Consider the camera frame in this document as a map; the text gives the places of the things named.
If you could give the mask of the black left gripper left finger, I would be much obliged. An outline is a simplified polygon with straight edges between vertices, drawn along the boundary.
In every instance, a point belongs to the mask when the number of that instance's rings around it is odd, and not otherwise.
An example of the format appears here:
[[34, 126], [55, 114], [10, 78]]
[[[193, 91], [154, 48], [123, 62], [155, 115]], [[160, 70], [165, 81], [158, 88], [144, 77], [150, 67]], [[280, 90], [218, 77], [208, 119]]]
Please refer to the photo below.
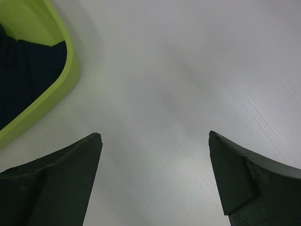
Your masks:
[[101, 151], [99, 133], [0, 174], [2, 226], [81, 226]]

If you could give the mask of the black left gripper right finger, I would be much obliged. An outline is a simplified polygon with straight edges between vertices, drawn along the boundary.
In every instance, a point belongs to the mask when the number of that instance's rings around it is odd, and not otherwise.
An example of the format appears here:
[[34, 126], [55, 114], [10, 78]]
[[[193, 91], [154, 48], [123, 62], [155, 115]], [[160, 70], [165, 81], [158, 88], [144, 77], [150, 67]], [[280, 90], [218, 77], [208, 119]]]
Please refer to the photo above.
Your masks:
[[301, 171], [209, 133], [210, 159], [232, 226], [299, 226]]

